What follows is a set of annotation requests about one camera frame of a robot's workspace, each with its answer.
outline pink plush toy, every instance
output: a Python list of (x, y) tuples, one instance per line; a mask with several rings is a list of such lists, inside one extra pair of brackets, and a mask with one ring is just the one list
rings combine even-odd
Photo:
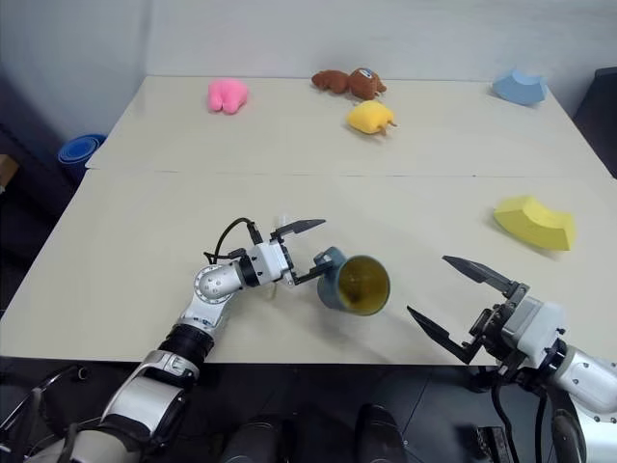
[(215, 80), (208, 85), (208, 108), (235, 114), (247, 101), (249, 88), (236, 79)]

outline brown plush toy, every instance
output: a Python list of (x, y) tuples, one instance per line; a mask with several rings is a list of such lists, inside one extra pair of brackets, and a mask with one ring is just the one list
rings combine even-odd
[(320, 90), (332, 90), (335, 94), (343, 94), (347, 89), (360, 99), (374, 99), (375, 95), (385, 92), (386, 86), (369, 68), (357, 68), (351, 75), (341, 70), (322, 70), (310, 79)]
[(322, 70), (310, 80), (319, 90), (332, 90), (335, 94), (344, 94), (347, 92), (349, 75), (342, 70)]

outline blue object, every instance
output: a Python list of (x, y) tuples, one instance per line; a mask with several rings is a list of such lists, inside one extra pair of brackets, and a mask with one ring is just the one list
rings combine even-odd
[(388, 302), (389, 276), (384, 266), (370, 256), (346, 258), (331, 247), (313, 259), (331, 262), (319, 277), (317, 294), (326, 307), (355, 315), (373, 315)]
[(58, 151), (58, 162), (76, 183), (86, 174), (86, 163), (105, 141), (104, 135), (84, 135), (66, 142)]
[(526, 75), (513, 69), (493, 82), (493, 90), (507, 101), (527, 105), (543, 101), (549, 87), (541, 75)]

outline yellow plush toy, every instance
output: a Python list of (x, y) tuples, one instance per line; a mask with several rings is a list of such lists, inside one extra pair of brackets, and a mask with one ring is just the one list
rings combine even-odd
[(382, 132), (386, 134), (388, 124), (394, 123), (394, 113), (379, 101), (369, 100), (360, 103), (348, 115), (347, 122), (364, 133)]
[(550, 210), (533, 196), (503, 200), (495, 218), (518, 238), (546, 249), (570, 251), (577, 234), (572, 214)]

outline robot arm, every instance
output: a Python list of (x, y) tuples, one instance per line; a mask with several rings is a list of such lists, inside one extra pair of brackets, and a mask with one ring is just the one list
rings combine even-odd
[(477, 283), (499, 290), (506, 302), (482, 311), (469, 330), (471, 342), (462, 345), (452, 341), (444, 328), (408, 308), (424, 332), (466, 364), (484, 347), (497, 359), (502, 381), (516, 381), (530, 391), (547, 390), (553, 405), (560, 402), (553, 417), (560, 463), (615, 461), (617, 365), (566, 344), (560, 338), (566, 331), (563, 308), (529, 296), (529, 286), (481, 263), (444, 259)]
[(294, 222), (275, 230), (268, 242), (261, 240), (255, 224), (249, 222), (254, 247), (215, 256), (229, 262), (216, 263), (215, 259), (198, 273), (189, 307), (158, 349), (146, 356), (114, 394), (100, 423), (94, 429), (73, 427), (64, 440), (34, 458), (43, 463), (132, 463), (140, 461), (145, 452), (166, 447), (181, 424), (200, 366), (224, 325), (228, 302), (245, 288), (281, 279), (293, 286), (324, 273), (330, 263), (299, 277), (283, 240), (288, 233), (304, 232), (324, 222)]

